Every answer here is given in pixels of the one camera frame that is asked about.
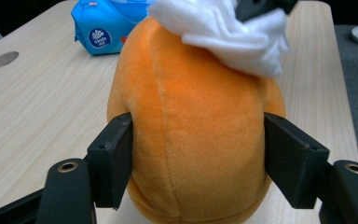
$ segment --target orange fabric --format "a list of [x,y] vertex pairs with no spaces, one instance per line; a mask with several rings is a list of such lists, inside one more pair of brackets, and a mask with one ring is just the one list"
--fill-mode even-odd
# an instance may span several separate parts
[[221,64],[149,17],[121,52],[108,119],[133,118],[129,193],[157,223],[238,223],[262,202],[264,111],[284,116],[273,79]]

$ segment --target wooden table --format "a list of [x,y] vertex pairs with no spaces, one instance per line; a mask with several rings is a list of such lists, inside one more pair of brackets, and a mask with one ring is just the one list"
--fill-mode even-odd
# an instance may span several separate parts
[[[17,51],[0,67],[0,207],[43,188],[48,168],[83,158],[106,124],[106,103],[119,55],[91,57],[74,41],[70,15],[76,1],[61,2],[0,40],[0,55]],[[299,2],[289,18],[293,53],[279,79],[288,119],[331,149],[330,162],[358,161],[347,92],[330,8]],[[314,210],[295,210],[272,185],[249,223],[317,223]],[[125,195],[121,208],[97,209],[99,223],[149,223]]]

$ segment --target packaging logo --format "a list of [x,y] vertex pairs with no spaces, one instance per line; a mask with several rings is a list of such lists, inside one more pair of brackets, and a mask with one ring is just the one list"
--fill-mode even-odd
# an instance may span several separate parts
[[121,41],[121,43],[126,43],[126,41],[127,41],[127,36],[122,36],[121,38],[120,38],[120,41]]
[[89,32],[89,42],[94,48],[100,49],[112,43],[112,36],[104,29],[96,28]]

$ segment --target screw hole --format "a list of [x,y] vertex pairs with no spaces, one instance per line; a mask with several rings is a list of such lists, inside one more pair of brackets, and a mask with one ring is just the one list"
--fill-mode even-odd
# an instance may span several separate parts
[[0,56],[0,67],[8,65],[12,63],[14,60],[19,57],[19,53],[17,51],[11,51]]
[[356,165],[356,164],[346,164],[345,167],[346,167],[349,171],[351,171],[351,172],[353,172],[353,173],[355,173],[355,174],[358,175],[358,165]]
[[77,162],[69,161],[67,163],[64,163],[58,168],[58,171],[60,173],[69,173],[71,171],[74,171],[77,168],[78,164]]
[[109,143],[109,142],[104,142],[103,144],[100,144],[98,147],[99,147],[100,149],[107,149],[107,148],[110,148],[111,146],[112,146],[111,143]]

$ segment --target plush toy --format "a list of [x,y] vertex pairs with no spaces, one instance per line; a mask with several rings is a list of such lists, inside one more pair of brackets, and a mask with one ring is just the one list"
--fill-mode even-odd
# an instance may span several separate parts
[[156,223],[241,223],[269,189],[264,112],[285,115],[280,89],[151,14],[127,39],[108,103],[109,120],[133,119],[131,199]]

